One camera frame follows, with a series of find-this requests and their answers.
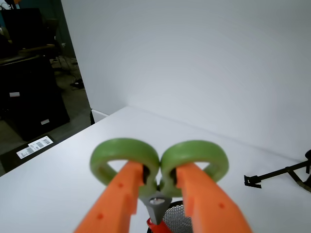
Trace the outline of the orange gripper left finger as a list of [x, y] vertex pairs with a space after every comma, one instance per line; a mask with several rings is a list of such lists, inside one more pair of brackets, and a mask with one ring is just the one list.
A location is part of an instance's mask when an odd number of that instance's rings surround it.
[[137, 210], [138, 191], [143, 186], [143, 165], [127, 162], [113, 178], [76, 233], [127, 233]]

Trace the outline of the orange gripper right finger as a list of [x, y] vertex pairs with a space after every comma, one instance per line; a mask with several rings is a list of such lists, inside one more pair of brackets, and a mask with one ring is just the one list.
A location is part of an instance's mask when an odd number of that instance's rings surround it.
[[176, 186], [181, 189], [185, 215], [195, 233], [250, 233], [239, 207], [197, 165], [176, 168]]

